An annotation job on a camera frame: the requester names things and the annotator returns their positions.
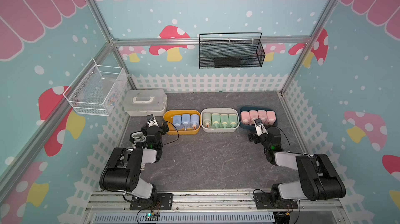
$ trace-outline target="blue tray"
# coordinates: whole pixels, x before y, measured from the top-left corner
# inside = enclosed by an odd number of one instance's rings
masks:
[[[240,108],[239,117],[240,117],[240,114],[242,113],[242,111],[250,111],[250,110],[274,111],[274,110],[272,110],[272,109],[270,109],[270,108],[267,108],[267,107],[244,106],[244,107],[241,107],[241,108]],[[239,126],[240,126],[241,128],[247,129],[247,130],[256,131],[256,127],[255,127],[254,125],[245,125],[245,124],[243,124],[243,123],[241,122],[241,119],[239,119],[239,121],[240,121]],[[277,125],[278,125],[278,118],[276,118],[276,121],[273,123],[273,126],[277,126]]]

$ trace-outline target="orange tray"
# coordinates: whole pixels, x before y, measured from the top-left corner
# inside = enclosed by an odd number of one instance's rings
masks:
[[[173,117],[176,115],[183,115],[184,113],[188,113],[190,115],[196,114],[199,116],[199,126],[197,127],[196,130],[193,130],[193,128],[187,128],[186,131],[184,129],[182,130],[178,130],[179,134],[197,134],[200,130],[200,125],[201,125],[201,115],[199,113],[199,111],[197,110],[170,110],[165,112],[164,114],[164,120],[166,121],[170,121],[171,123],[173,122]],[[167,132],[167,134],[178,134],[178,132],[175,130],[175,127],[170,124],[169,122],[167,123],[168,127],[170,128],[170,130]]]

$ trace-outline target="blue bottle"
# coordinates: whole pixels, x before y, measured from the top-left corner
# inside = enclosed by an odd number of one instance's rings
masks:
[[[172,123],[173,123],[174,127],[176,128],[176,130],[179,130],[182,128],[181,122],[182,122],[182,116],[180,116],[180,115],[176,115],[172,119]]]
[[[190,124],[190,114],[184,113],[182,115],[182,127],[185,128],[186,130],[188,127],[190,127],[189,124]]]
[[[196,130],[200,124],[200,117],[199,115],[193,114],[190,116],[190,125],[192,126],[193,130]]]

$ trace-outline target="pink bottle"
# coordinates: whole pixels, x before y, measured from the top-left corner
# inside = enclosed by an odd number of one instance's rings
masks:
[[[258,118],[261,119],[263,123],[267,121],[267,111],[265,110],[258,110]]]
[[[250,125],[250,113],[247,111],[242,111],[240,113],[240,122],[244,125]]]
[[[276,121],[276,116],[274,111],[267,111],[267,124],[272,125]]]
[[[250,122],[253,125],[255,124],[254,120],[258,119],[258,112],[256,110],[250,110],[249,113],[250,113]]]

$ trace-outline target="bottle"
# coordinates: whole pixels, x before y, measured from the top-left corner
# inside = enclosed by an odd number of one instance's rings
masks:
[[[249,113],[250,113],[250,123],[251,125],[253,125],[255,124],[254,120],[258,119],[258,112],[256,110],[250,110]]]
[[[229,125],[229,116],[226,113],[221,114],[221,123],[220,128],[230,128]]]
[[[220,114],[212,113],[211,114],[211,120],[212,120],[212,127],[213,128],[219,128],[220,127]]]
[[[184,113],[182,115],[182,127],[184,127],[186,130],[188,128],[189,124],[190,124],[190,114]]]
[[[261,121],[263,123],[265,123],[267,121],[267,111],[265,110],[258,110],[258,118],[261,119]]]
[[[238,125],[238,116],[235,113],[229,114],[229,125],[231,128],[235,128]]]
[[[199,115],[193,114],[190,116],[190,125],[192,126],[193,130],[197,129],[199,126]]]
[[[247,111],[242,111],[240,113],[240,122],[244,125],[250,125],[250,113]]]
[[[176,128],[176,130],[179,130],[182,128],[181,122],[182,122],[182,116],[180,116],[180,115],[176,115],[172,119],[172,124]]]
[[[211,127],[211,113],[209,112],[203,113],[203,126]]]
[[[274,111],[267,111],[267,123],[273,125],[276,121],[276,115]]]

